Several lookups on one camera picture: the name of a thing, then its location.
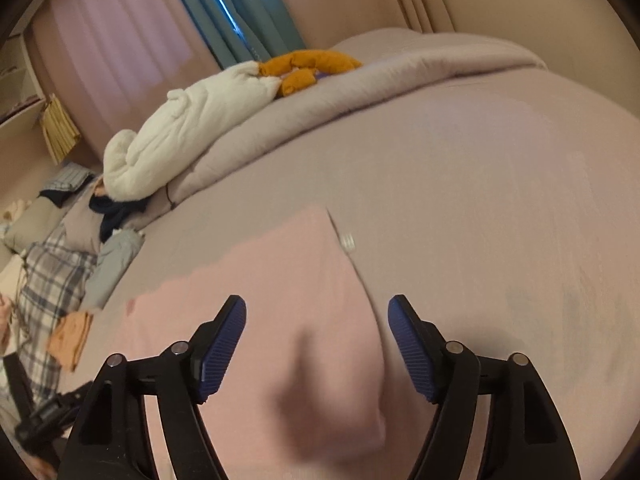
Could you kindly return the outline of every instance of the gray pillow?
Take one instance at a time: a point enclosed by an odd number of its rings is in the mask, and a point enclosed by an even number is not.
[[[39,196],[4,235],[4,244],[20,254],[31,244],[43,242],[65,215],[48,198]]]
[[[102,215],[89,209],[92,194],[92,186],[89,186],[62,221],[66,229],[66,246],[72,251],[100,252]]]

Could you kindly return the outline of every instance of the wooden shelf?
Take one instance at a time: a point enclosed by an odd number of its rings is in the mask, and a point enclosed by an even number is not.
[[[0,139],[33,129],[46,102],[22,36],[9,38],[0,50],[0,69],[10,67],[15,69],[0,75],[0,116],[32,96],[38,100],[0,123]]]
[[[44,99],[40,99],[0,123],[0,139],[7,139],[14,135],[31,131],[38,121],[38,117],[40,116],[44,105]]]

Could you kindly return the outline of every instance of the pink blanket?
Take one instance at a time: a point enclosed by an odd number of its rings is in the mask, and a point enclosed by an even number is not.
[[[156,355],[215,317],[230,294],[247,324],[220,391],[201,406],[225,467],[360,454],[384,443],[376,319],[327,212],[313,206],[191,276],[130,302],[115,350]],[[156,462],[166,460],[147,403]]]

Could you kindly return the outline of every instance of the blue curtain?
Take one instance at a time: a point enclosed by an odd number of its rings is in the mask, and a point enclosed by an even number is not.
[[[282,0],[182,0],[222,68],[305,48]]]

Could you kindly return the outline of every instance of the stuffed toy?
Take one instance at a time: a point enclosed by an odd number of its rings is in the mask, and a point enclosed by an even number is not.
[[[278,95],[288,96],[315,85],[319,73],[341,74],[361,67],[362,63],[333,50],[296,50],[259,66],[261,76],[284,76]]]

